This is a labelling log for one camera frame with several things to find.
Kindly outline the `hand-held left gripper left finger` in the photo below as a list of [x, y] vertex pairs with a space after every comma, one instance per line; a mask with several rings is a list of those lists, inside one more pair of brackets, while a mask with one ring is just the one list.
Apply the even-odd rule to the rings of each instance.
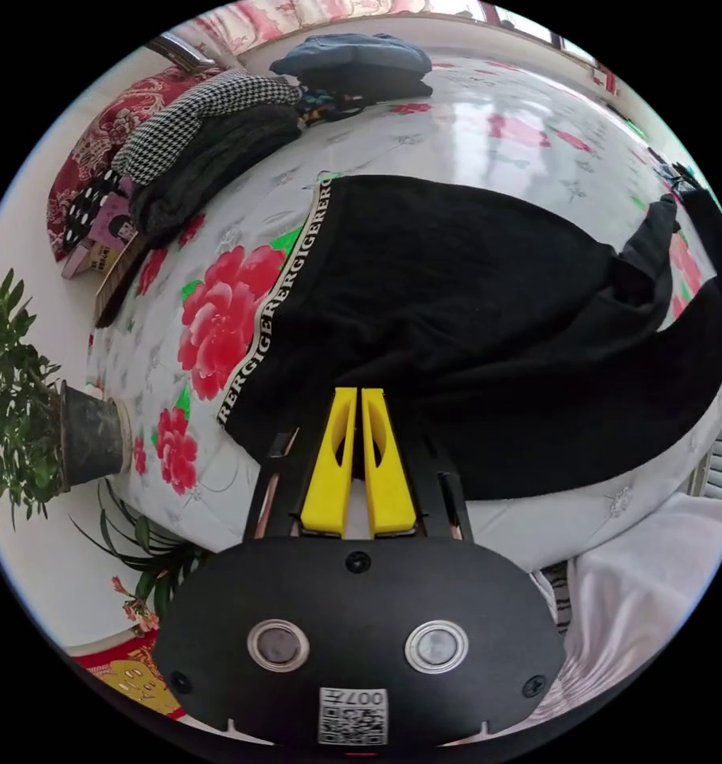
[[344, 532], [352, 484], [357, 389], [335, 388], [299, 519], [304, 532]]

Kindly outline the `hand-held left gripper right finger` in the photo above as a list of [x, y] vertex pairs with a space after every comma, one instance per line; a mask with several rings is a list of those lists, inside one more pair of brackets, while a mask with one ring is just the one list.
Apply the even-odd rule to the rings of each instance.
[[381, 389], [361, 389], [361, 423], [369, 530], [373, 535], [410, 534], [416, 511]]

